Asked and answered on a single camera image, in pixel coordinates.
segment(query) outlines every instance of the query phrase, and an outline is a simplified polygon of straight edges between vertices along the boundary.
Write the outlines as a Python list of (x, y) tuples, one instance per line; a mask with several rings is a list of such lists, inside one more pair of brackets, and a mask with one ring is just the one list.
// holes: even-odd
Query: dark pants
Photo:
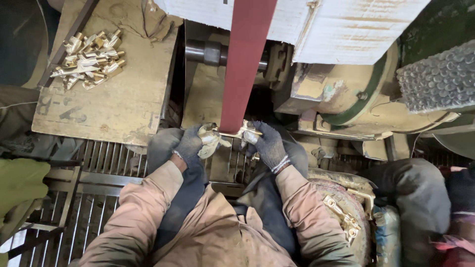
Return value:
[[(272, 126), (281, 134), (285, 151), (289, 155), (292, 165), (306, 177), (308, 158), (305, 149), (282, 126)], [(180, 143), (183, 133), (184, 131), (181, 129), (163, 129), (150, 140), (147, 149), (149, 173), (170, 159), (172, 151)], [(275, 184), (275, 177), (267, 166), (259, 162), (251, 175), (252, 182), (245, 189), (243, 198), (237, 201), (240, 207), (237, 207), (236, 210), (245, 212), (248, 206), (255, 208), (263, 222), (264, 229), (292, 255), (296, 251), (297, 241), (295, 233), (285, 222), (282, 213), (282, 200)], [(171, 201), (157, 230), (154, 251), (163, 247), (176, 236), (186, 216), (202, 197), (207, 184), (208, 179), (203, 166), (188, 168), (183, 173), (183, 184)]]
[(403, 266), (427, 266), (435, 252), (429, 236), (444, 234), (450, 223), (450, 200), (440, 171), (426, 160), (404, 159), (358, 175), (376, 184), (377, 198), (387, 198), (399, 209)]

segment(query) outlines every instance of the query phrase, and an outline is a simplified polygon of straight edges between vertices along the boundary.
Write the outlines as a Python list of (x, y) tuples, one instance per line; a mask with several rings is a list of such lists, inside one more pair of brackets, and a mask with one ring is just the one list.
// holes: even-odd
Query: person's left hand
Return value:
[(180, 144), (178, 144), (177, 148), (173, 151), (173, 153), (183, 159), (188, 168), (201, 164), (200, 158), (198, 157), (198, 151), (203, 147), (203, 142), (198, 136), (198, 130), (201, 126), (201, 124), (197, 124), (188, 128), (183, 134)]

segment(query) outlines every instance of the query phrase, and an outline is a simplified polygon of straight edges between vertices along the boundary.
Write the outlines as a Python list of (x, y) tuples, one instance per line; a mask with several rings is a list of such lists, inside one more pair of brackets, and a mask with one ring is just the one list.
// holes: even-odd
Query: wire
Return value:
[(14, 105), (33, 104), (33, 103), (38, 103), (38, 101), (35, 101), (35, 102), (25, 102), (25, 103), (18, 103), (18, 104), (3, 106), (3, 107), (0, 107), (0, 109), (2, 109), (2, 108), (9, 108), (9, 107), (14, 106)]
[(389, 101), (389, 102), (377, 104), (376, 106), (374, 106), (374, 107), (372, 107), (372, 108), (370, 109), (370, 114), (373, 115), (373, 116), (375, 116), (375, 117), (379, 117), (380, 115), (375, 115), (375, 114), (373, 114), (373, 109), (374, 109), (375, 107), (377, 107), (377, 106), (384, 105), (384, 104), (389, 104), (389, 103), (393, 103), (393, 102), (395, 102), (395, 101)]
[[(455, 117), (455, 119), (453, 119), (453, 120), (451, 120), (451, 121), (446, 121), (446, 122), (444, 122), (444, 123), (451, 123), (451, 122), (453, 122), (454, 120), (458, 119), (458, 117), (461, 115), (461, 113), (456, 113), (456, 114), (458, 114), (458, 116)], [(442, 122), (435, 122), (435, 123), (433, 123), (433, 122), (430, 120), (430, 117), (429, 117), (429, 116), (430, 116), (430, 114), (427, 114), (427, 120), (428, 120), (431, 124), (442, 123)]]

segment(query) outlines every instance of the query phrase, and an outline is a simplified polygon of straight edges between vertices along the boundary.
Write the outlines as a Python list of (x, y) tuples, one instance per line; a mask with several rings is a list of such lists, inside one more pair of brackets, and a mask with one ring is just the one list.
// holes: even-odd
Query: gray knit glove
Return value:
[(180, 144), (178, 144), (177, 148), (173, 151), (173, 153), (185, 161), (188, 168), (201, 164), (200, 158), (198, 157), (198, 151), (200, 151), (203, 146), (203, 142), (198, 136), (198, 130), (201, 126), (201, 124), (197, 124), (188, 128), (183, 134)]
[(245, 131), (243, 134), (242, 148), (248, 143), (246, 156), (250, 157), (255, 152), (259, 152), (261, 160), (270, 168), (272, 173), (277, 173), (286, 163), (289, 163), (287, 153), (285, 153), (282, 138), (278, 131), (263, 122), (253, 122), (256, 130), (262, 136)]

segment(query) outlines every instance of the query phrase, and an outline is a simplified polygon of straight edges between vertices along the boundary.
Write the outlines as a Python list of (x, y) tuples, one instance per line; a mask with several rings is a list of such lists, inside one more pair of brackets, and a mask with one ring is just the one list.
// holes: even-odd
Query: beige sleeve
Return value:
[(310, 266), (359, 266), (316, 188), (292, 165), (277, 175), (276, 183), (287, 223), (297, 230), (302, 256), (311, 260)]
[(157, 228), (183, 183), (180, 170), (166, 162), (141, 184), (120, 192), (120, 207), (87, 247), (80, 266), (140, 266), (155, 242)]

